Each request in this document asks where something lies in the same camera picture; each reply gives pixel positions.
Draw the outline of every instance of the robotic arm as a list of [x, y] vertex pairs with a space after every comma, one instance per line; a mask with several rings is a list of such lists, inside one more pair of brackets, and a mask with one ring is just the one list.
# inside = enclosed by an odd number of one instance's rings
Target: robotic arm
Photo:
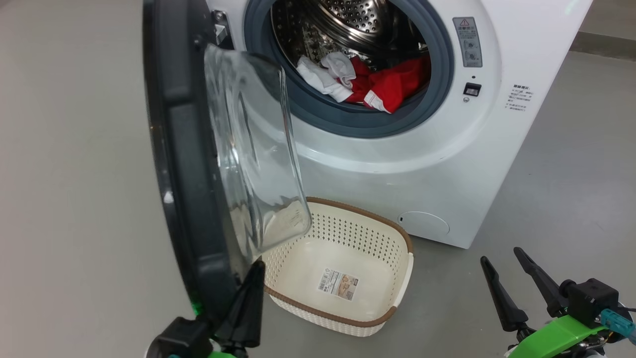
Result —
[[150, 344], [146, 358], [247, 358], [245, 349], [261, 343], [264, 285], [265, 263], [256, 261], [219, 326], [201, 314], [195, 320], [178, 317]]
[[501, 327], [516, 331], [519, 342], [511, 345], [509, 358], [578, 358], [590, 354], [604, 355], [606, 344], [628, 338], [636, 345], [636, 326], [630, 315], [633, 309], [618, 302], [618, 291], [591, 278], [583, 283], [566, 280], [561, 285], [548, 276], [524, 251], [516, 247], [515, 255], [536, 283], [548, 304], [548, 314], [556, 319], [540, 330], [529, 328], [528, 316], [517, 308], [499, 282], [499, 274], [487, 257], [481, 258], [490, 294]]

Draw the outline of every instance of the plastic basket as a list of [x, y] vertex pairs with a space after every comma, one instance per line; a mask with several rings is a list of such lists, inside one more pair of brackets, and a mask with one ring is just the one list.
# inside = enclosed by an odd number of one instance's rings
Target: plastic basket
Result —
[[334, 331], [370, 336], [395, 313], [413, 269], [409, 235], [394, 222], [308, 197], [312, 228], [263, 254], [265, 291], [291, 313]]

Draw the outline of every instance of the brown basket rim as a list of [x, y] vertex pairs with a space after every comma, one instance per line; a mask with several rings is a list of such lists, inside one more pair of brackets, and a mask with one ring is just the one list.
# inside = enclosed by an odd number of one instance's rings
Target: brown basket rim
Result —
[[[307, 197], [307, 202], [309, 203], [317, 203], [317, 204], [323, 204], [323, 205], [327, 205], [327, 206], [333, 206], [335, 208], [339, 208], [339, 209], [343, 209], [343, 210], [347, 210], [347, 211], [351, 211], [354, 212], [356, 214], [360, 214], [362, 216], [368, 217], [368, 218], [372, 218], [373, 220], [379, 221], [385, 225], [391, 226], [393, 229], [397, 230], [400, 235], [402, 235], [402, 237], [404, 238], [404, 242], [406, 243], [406, 249], [407, 251], [412, 254], [413, 253], [413, 242], [411, 241], [411, 237], [406, 233], [406, 231], [399, 225], [397, 225], [395, 222], [381, 217], [377, 214], [374, 214], [370, 211], [366, 211], [360, 208], [356, 208], [355, 206], [349, 205], [349, 204], [344, 204], [344, 203], [339, 203], [338, 201], [333, 201], [333, 200], [328, 200], [328, 199], [321, 199], [319, 197], [311, 197], [308, 196]], [[354, 326], [354, 327], [360, 327], [360, 328], [369, 328], [369, 327], [375, 327], [377, 325], [383, 324], [384, 322], [388, 321], [389, 318], [391, 318], [391, 316], [393, 316], [393, 314], [395, 313], [395, 311], [397, 310], [397, 307], [395, 306], [391, 306], [391, 308], [389, 308], [388, 311], [386, 311], [386, 313], [384, 313], [380, 318], [377, 318], [375, 320], [369, 320], [369, 321], [359, 321], [359, 320], [352, 320], [352, 319], [346, 319], [345, 317], [341, 317], [341, 316], [337, 316], [337, 315], [332, 315], [331, 313], [327, 313], [325, 311], [320, 311], [320, 310], [316, 310], [315, 308], [309, 307], [306, 304], [302, 304], [298, 301], [295, 301], [283, 294], [280, 294], [278, 292], [276, 292], [275, 290], [271, 289], [268, 286], [265, 286], [265, 292], [267, 292], [269, 295], [272, 295], [273, 297], [276, 297], [277, 299], [280, 299], [281, 301], [287, 303], [287, 304], [291, 304], [294, 307], [300, 308], [303, 311], [307, 311], [311, 314], [320, 316], [322, 318], [325, 319], [330, 319], [330, 320], [334, 320], [336, 322], [342, 323], [342, 324], [348, 324], [350, 326]]]

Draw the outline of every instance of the laundry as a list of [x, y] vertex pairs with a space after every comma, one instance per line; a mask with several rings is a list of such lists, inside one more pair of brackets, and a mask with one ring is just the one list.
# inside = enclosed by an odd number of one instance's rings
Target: laundry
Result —
[[353, 94], [350, 89], [336, 81], [327, 69], [313, 63], [308, 57], [300, 57], [296, 70], [307, 84], [318, 92], [331, 96], [336, 102], [342, 102]]
[[431, 74], [429, 56], [407, 60], [393, 68], [374, 73], [358, 57], [352, 58], [351, 63], [356, 71], [356, 78], [351, 80], [353, 94], [346, 101], [362, 102], [387, 113], [394, 113], [404, 99], [429, 81]]
[[351, 89], [351, 80], [356, 78], [356, 71], [351, 60], [342, 52], [331, 52], [323, 57], [320, 61], [323, 67], [333, 78], [338, 78], [340, 83], [348, 89]]

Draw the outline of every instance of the teal connector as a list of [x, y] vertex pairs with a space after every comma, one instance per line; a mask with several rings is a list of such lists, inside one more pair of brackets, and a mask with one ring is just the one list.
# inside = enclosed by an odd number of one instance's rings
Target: teal connector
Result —
[[636, 325], [612, 310], [600, 313], [600, 323], [610, 331], [616, 332], [636, 345]]

